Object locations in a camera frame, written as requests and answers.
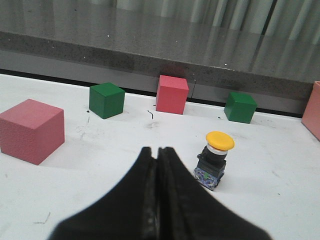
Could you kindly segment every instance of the gray countertop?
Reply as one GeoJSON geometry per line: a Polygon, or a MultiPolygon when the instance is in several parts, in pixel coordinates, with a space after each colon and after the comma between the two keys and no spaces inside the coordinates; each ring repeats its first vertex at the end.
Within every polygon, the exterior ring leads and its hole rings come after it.
{"type": "MultiPolygon", "coordinates": [[[[87,0],[1,0],[0,50],[153,78],[160,74],[184,77],[194,88],[249,92],[300,101],[300,105],[306,104],[320,74],[319,45],[87,0]]],[[[203,94],[193,97],[222,99],[218,102],[227,97],[225,93],[221,98],[203,94]]]]}

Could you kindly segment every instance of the table surface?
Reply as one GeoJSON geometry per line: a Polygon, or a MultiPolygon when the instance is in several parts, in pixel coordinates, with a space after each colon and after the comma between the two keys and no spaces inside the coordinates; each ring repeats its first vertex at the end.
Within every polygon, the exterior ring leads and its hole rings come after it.
{"type": "Polygon", "coordinates": [[[87,112],[88,87],[0,74],[0,113],[26,99],[64,109],[65,143],[38,166],[0,153],[0,240],[46,239],[112,189],[144,146],[155,158],[174,147],[192,172],[211,131],[235,140],[212,196],[275,240],[320,237],[320,142],[300,118],[231,122],[223,107],[191,102],[183,115],[157,112],[154,97],[126,93],[123,113],[101,119],[87,112]]]}

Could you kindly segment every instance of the pink cube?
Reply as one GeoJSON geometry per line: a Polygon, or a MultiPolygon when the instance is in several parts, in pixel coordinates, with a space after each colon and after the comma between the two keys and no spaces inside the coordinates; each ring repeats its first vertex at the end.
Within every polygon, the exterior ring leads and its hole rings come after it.
{"type": "Polygon", "coordinates": [[[313,85],[302,123],[320,140],[320,81],[316,81],[313,85]]]}
{"type": "Polygon", "coordinates": [[[160,75],[155,110],[183,114],[189,87],[185,78],[160,75]]]}
{"type": "Polygon", "coordinates": [[[0,113],[1,152],[39,165],[65,142],[64,110],[28,99],[0,113]]]}

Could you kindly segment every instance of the black mark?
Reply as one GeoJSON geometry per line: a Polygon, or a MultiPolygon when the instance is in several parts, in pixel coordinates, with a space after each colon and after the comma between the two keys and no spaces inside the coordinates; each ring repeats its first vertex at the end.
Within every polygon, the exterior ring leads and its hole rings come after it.
{"type": "Polygon", "coordinates": [[[153,114],[152,112],[150,112],[149,110],[147,110],[147,111],[148,111],[148,113],[150,113],[150,114],[151,114],[152,119],[154,119],[154,114],[153,114]]]}
{"type": "Polygon", "coordinates": [[[48,216],[46,217],[45,221],[37,221],[34,222],[34,224],[46,224],[46,222],[48,221],[49,217],[50,217],[51,212],[49,212],[48,216]]]}

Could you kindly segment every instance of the red cube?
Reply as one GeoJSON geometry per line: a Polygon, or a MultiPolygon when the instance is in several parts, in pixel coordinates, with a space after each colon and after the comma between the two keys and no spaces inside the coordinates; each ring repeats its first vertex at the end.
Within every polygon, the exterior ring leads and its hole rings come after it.
{"type": "Polygon", "coordinates": [[[185,78],[160,75],[155,110],[183,114],[188,92],[189,87],[185,78]]]}
{"type": "Polygon", "coordinates": [[[65,142],[64,110],[28,99],[0,113],[1,152],[39,165],[65,142]]]}

